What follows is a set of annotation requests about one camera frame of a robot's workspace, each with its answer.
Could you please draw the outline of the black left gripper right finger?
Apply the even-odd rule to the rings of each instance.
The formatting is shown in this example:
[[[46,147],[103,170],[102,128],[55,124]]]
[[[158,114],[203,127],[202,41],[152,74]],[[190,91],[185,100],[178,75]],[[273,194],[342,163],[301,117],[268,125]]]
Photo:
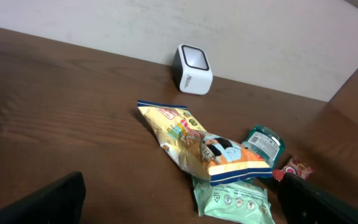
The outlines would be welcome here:
[[[279,181],[278,200],[288,223],[358,224],[358,209],[286,173]]]

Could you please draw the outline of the teal mouthwash bottle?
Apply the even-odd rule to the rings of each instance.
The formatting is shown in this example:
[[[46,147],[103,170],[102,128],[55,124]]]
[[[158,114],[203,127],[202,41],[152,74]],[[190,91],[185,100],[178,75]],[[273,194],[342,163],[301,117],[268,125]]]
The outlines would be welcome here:
[[[274,169],[278,158],[285,150],[283,139],[266,126],[256,125],[242,145],[262,157]]]

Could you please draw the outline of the orange chocolate bar wrapper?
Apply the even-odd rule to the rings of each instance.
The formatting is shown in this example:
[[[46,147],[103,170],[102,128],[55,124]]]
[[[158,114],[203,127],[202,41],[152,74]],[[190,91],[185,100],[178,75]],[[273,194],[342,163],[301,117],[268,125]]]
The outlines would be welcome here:
[[[312,167],[308,164],[301,162],[296,156],[290,158],[290,160],[281,168],[273,170],[273,178],[277,181],[281,181],[286,173],[295,174],[304,180],[313,173]]]

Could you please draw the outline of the large snack bag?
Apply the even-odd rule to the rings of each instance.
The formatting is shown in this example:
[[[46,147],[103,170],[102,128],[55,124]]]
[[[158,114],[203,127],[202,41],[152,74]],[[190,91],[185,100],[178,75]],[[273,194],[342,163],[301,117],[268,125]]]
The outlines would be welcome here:
[[[273,176],[258,153],[207,132],[186,106],[139,100],[137,107],[178,167],[212,186]]]

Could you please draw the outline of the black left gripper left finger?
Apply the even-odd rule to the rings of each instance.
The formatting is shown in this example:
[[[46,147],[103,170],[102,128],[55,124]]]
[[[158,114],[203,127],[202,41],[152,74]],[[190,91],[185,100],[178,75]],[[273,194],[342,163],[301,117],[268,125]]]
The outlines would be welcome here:
[[[0,224],[79,224],[86,187],[75,171],[0,209]]]

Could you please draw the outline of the green wet wipes pack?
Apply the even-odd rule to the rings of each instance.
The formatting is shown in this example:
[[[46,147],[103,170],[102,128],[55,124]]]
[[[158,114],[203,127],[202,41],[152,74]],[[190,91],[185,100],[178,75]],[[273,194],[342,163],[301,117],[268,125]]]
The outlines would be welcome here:
[[[198,215],[236,223],[274,224],[266,189],[238,181],[212,186],[192,178]]]

